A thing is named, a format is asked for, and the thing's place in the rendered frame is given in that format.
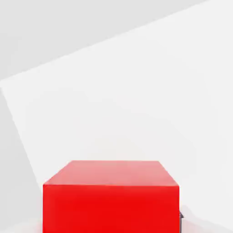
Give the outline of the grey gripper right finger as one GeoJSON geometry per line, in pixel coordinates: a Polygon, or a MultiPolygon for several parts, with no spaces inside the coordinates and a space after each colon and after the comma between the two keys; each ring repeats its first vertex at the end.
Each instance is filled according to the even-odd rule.
{"type": "Polygon", "coordinates": [[[182,233],[227,233],[227,229],[219,224],[198,218],[185,205],[180,210],[182,218],[182,233]]]}

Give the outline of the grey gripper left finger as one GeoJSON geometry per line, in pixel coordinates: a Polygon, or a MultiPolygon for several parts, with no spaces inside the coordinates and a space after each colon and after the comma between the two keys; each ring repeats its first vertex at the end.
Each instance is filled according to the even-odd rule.
{"type": "Polygon", "coordinates": [[[32,221],[23,223],[17,228],[17,233],[42,233],[42,222],[32,221]]]}

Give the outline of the small red cube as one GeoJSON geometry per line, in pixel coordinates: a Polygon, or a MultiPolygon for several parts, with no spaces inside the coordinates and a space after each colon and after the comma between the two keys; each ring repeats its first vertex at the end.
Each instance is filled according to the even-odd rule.
{"type": "Polygon", "coordinates": [[[180,233],[179,185],[158,161],[71,161],[43,184],[42,233],[180,233]]]}

